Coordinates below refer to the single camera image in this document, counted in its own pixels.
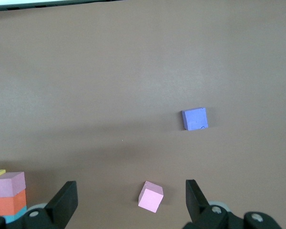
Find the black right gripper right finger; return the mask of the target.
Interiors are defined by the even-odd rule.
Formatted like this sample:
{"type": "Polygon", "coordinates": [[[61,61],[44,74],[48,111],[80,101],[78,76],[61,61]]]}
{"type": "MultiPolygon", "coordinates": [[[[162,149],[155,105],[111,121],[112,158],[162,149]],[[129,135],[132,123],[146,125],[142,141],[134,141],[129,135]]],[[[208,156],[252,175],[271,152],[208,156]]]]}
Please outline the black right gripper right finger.
{"type": "Polygon", "coordinates": [[[191,222],[185,229],[280,229],[281,226],[268,214],[249,211],[243,218],[218,204],[209,204],[197,182],[185,182],[186,206],[191,222]]]}

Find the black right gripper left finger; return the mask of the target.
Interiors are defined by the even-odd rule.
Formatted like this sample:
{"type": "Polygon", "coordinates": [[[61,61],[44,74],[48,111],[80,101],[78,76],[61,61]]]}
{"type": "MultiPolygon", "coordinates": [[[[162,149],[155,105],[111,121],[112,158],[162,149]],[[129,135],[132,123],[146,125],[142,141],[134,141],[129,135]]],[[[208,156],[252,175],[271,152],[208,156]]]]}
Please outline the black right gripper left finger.
{"type": "Polygon", "coordinates": [[[0,229],[64,229],[77,207],[77,183],[68,181],[45,207],[29,210],[10,223],[0,217],[0,229]]]}

